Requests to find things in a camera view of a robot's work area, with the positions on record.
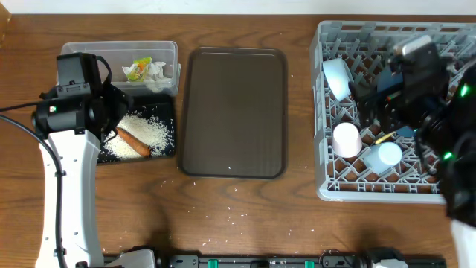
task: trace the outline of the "white cup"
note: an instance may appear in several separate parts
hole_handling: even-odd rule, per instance
[[[364,164],[378,175],[397,165],[402,160],[402,149],[393,142],[373,145],[364,157]]]
[[[326,75],[327,84],[337,101],[342,101],[350,95],[349,82],[353,82],[349,66],[344,60],[337,58],[322,62],[322,68]]]
[[[362,149],[362,138],[356,126],[340,123],[332,132],[332,148],[344,158],[356,156]]]

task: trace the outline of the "yellow stick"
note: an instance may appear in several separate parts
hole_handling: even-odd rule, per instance
[[[395,134],[396,131],[393,131],[391,133],[388,133],[387,135],[379,138],[378,140],[375,141],[375,144],[381,144],[384,140],[386,140],[387,138],[390,138],[393,134]]]

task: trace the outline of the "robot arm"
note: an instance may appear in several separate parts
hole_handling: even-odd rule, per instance
[[[98,60],[109,70],[104,83]],[[36,267],[103,267],[96,227],[97,157],[100,143],[129,110],[132,99],[111,85],[110,68],[100,57],[68,54],[59,56],[57,63],[59,86],[40,96],[45,100],[37,104],[32,116],[36,134],[54,152],[62,171],[62,187],[58,189],[57,167],[51,154],[41,147],[45,218]],[[58,193],[62,193],[59,202]]]
[[[90,267],[104,265],[96,228],[95,186],[97,155],[100,142],[88,130],[76,135],[73,130],[51,133],[46,141],[61,161],[62,178],[62,245],[67,267],[86,262]],[[57,267],[54,224],[57,202],[56,169],[51,157],[41,147],[45,166],[45,218],[42,245],[36,268]]]

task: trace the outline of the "brown tray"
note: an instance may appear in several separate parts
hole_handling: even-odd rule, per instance
[[[287,63],[276,49],[190,55],[179,166],[191,176],[273,179],[286,169]]]

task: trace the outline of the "dish rack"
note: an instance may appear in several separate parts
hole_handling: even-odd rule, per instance
[[[390,141],[402,148],[401,162],[381,176],[367,168],[362,159],[382,133],[378,126],[362,129],[355,103],[335,100],[322,68],[325,60],[341,57],[354,81],[375,86],[379,72],[394,44],[412,36],[427,34],[441,56],[453,56],[458,64],[451,70],[450,92],[456,89],[471,56],[476,54],[476,24],[424,22],[321,22],[310,48],[312,91],[315,106],[315,176],[318,196],[326,201],[394,202],[444,204],[440,183],[428,174],[415,152],[412,138],[397,134]],[[332,149],[332,128],[355,124],[363,141],[362,151],[344,159]],[[429,148],[423,156],[435,168],[438,156]]]

